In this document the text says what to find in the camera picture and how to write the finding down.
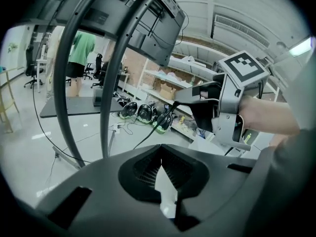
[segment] office chair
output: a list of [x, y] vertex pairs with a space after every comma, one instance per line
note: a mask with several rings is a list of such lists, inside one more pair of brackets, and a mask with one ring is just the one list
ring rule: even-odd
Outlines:
[[105, 72], [107, 71], [107, 68], [108, 68], [108, 64], [109, 62], [105, 62], [103, 64], [103, 66], [101, 67], [101, 60], [100, 61], [97, 61], [96, 60], [96, 70], [93, 74], [93, 77], [95, 79], [98, 79], [99, 82], [95, 82], [92, 84], [92, 86], [90, 87], [91, 89], [94, 87], [94, 86], [100, 86], [102, 87], [103, 86], [103, 82], [104, 82], [104, 77], [105, 77]]
[[[28, 49], [25, 51], [26, 54], [26, 70], [25, 70], [25, 75], [28, 77], [32, 77], [32, 80], [24, 84], [24, 88], [26, 87], [27, 84], [31, 85], [31, 88], [33, 87], [34, 83], [37, 82], [36, 77], [37, 77], [37, 64], [33, 63], [33, 46], [30, 45]], [[44, 69], [40, 68], [39, 73], [42, 73]]]
[[84, 80], [88, 77], [90, 80], [92, 80], [92, 77], [89, 76], [88, 74], [90, 74], [90, 71], [93, 71], [94, 68], [92, 67], [92, 63], [87, 63], [87, 66], [84, 70], [84, 73], [83, 73], [83, 77], [84, 77]]

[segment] cardboard box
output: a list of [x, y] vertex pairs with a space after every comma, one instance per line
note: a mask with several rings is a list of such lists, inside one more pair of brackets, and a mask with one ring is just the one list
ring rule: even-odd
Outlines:
[[168, 87], [166, 84], [161, 84], [161, 91], [159, 92], [159, 95], [165, 99], [173, 100], [175, 91], [176, 89]]

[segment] gray floor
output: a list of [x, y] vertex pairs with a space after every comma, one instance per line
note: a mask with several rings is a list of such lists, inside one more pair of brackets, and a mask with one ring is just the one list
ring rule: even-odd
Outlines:
[[[58, 158], [50, 176], [54, 151], [51, 143], [43, 137], [39, 127], [33, 106], [32, 90], [29, 86], [23, 87], [23, 84], [29, 80], [30, 78], [22, 75], [11, 84], [20, 115], [14, 107], [7, 112], [14, 133], [5, 134], [4, 125], [0, 123], [0, 166], [14, 194], [29, 205], [36, 206], [45, 194], [74, 174], [76, 169]], [[83, 81], [81, 96], [92, 96], [93, 91], [90, 86], [93, 82], [88, 79]], [[38, 114], [45, 105], [45, 87], [43, 85], [40, 88], [41, 93], [35, 91]], [[8, 96], [6, 88], [2, 89], [2, 95], [4, 98]], [[87, 161], [100, 159], [102, 157], [99, 135], [100, 115], [72, 116], [69, 120], [82, 158]], [[40, 121], [44, 131], [48, 132], [49, 138], [61, 149], [66, 148], [57, 118], [40, 118]], [[110, 116], [110, 124], [120, 121], [122, 120]], [[113, 141], [111, 155], [131, 150], [151, 130], [150, 126], [135, 124], [129, 125], [128, 128], [131, 129], [133, 135], [128, 135], [120, 129], [120, 133]], [[182, 135], [169, 131], [164, 135], [154, 132], [142, 146], [158, 143], [183, 147], [189, 145]]]

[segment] curved metal bar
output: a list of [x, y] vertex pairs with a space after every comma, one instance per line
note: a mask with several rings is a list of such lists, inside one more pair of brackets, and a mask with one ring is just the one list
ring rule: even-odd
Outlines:
[[54, 100], [59, 126], [70, 152], [76, 158], [76, 161], [80, 167], [84, 167], [85, 164], [81, 158], [70, 128], [66, 106], [66, 66], [72, 42], [76, 35], [80, 22], [82, 21], [83, 17], [85, 16], [94, 1], [95, 0], [80, 0], [78, 5], [76, 6], [61, 37], [54, 70]]
[[110, 107], [109, 104], [112, 100], [112, 94], [114, 90], [115, 80], [119, 71], [119, 65], [127, 48], [127, 44], [134, 33], [136, 26], [140, 19], [145, 14], [149, 5], [154, 0], [143, 0], [136, 11], [132, 14], [129, 22], [127, 23], [122, 35], [118, 38], [114, 47], [112, 58], [109, 62], [107, 73], [105, 75], [102, 100], [101, 100], [101, 114], [100, 114], [100, 135], [101, 135], [101, 148], [103, 158], [109, 157], [108, 150], [108, 126], [109, 126], [109, 115]]

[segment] black shorts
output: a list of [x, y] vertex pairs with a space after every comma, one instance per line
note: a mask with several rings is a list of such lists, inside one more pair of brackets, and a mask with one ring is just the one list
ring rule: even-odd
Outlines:
[[75, 62], [68, 62], [66, 76], [70, 78], [83, 77], [84, 65]]

